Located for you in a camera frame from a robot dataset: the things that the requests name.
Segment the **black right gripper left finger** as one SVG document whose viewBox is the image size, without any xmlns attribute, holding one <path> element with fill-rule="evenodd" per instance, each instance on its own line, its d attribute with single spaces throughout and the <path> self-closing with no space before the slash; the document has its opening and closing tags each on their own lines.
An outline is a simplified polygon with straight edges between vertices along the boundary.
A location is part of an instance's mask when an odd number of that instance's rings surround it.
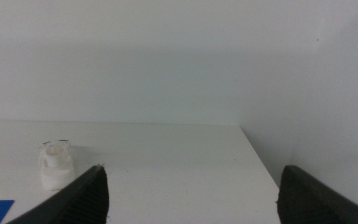
<svg viewBox="0 0 358 224">
<path fill-rule="evenodd" d="M 106 223 L 108 178 L 103 166 L 89 168 L 72 183 L 11 223 Z"/>
</svg>

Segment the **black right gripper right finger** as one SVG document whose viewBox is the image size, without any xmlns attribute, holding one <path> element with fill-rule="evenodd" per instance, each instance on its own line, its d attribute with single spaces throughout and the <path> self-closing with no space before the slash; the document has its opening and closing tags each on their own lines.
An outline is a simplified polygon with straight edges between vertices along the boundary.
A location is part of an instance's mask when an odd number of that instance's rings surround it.
<svg viewBox="0 0 358 224">
<path fill-rule="evenodd" d="M 281 223 L 358 224 L 358 205 L 297 166 L 285 166 L 277 200 Z"/>
</svg>

